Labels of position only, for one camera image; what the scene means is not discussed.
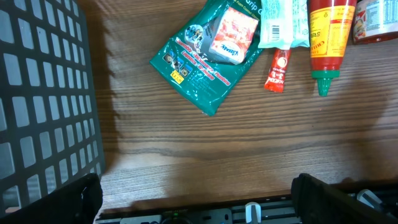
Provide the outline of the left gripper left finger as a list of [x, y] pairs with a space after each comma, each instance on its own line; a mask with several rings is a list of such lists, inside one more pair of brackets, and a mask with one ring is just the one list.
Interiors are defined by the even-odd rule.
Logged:
[[98, 174], [89, 173], [1, 218], [1, 224], [93, 223], [103, 204]]

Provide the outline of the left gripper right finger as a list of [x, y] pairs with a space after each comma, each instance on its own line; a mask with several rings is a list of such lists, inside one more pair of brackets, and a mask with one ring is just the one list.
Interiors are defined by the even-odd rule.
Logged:
[[397, 217], [387, 213], [390, 205], [381, 202], [370, 207], [309, 174], [292, 181], [291, 195], [302, 223], [397, 224]]

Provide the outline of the grey black shopping basket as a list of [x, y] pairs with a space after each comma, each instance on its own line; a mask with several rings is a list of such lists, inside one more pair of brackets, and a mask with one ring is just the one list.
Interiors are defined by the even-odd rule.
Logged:
[[1, 1], [1, 215], [104, 166], [83, 9]]

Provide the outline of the red sauce sachet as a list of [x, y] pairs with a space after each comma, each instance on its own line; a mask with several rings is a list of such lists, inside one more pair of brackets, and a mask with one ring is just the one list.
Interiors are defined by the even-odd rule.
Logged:
[[291, 50], [276, 49], [264, 88], [276, 93], [284, 90], [285, 74], [289, 64]]

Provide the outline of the green 3M gloves package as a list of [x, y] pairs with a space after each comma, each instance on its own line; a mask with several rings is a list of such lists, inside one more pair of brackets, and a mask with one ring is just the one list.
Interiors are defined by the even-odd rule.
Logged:
[[[245, 59], [237, 65], [209, 53], [221, 17], [229, 7], [259, 21]], [[155, 54], [150, 64], [184, 98], [213, 116], [262, 53], [258, 47], [260, 16], [260, 1], [207, 1], [202, 10]]]

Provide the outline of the white wipes packet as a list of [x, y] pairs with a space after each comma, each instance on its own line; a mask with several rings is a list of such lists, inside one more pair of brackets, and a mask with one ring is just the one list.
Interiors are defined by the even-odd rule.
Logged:
[[262, 0], [260, 49], [309, 47], [307, 0]]

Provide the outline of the red sauce bottle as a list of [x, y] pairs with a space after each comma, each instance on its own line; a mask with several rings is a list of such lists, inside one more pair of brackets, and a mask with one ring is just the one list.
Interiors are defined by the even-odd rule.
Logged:
[[318, 94], [340, 75], [357, 0], [310, 0], [310, 58]]

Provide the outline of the red Kleenex tissue pack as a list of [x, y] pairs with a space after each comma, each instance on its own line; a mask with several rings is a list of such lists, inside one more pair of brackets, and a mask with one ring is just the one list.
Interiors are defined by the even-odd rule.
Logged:
[[222, 15], [209, 53], [232, 64], [242, 63], [251, 45], [258, 20], [229, 7]]

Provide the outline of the green lid sauce jar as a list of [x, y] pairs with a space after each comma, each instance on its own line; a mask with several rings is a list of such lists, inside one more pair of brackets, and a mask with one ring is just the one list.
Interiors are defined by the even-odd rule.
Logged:
[[397, 38], [397, 0], [358, 1], [353, 22], [354, 44]]

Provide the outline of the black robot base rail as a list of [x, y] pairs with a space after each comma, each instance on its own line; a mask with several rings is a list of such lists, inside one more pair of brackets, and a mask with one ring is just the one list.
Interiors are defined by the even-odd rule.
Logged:
[[[385, 203], [397, 217], [397, 181], [329, 184], [370, 207]], [[97, 223], [302, 223], [296, 216], [291, 191], [287, 195], [151, 210], [102, 213]]]

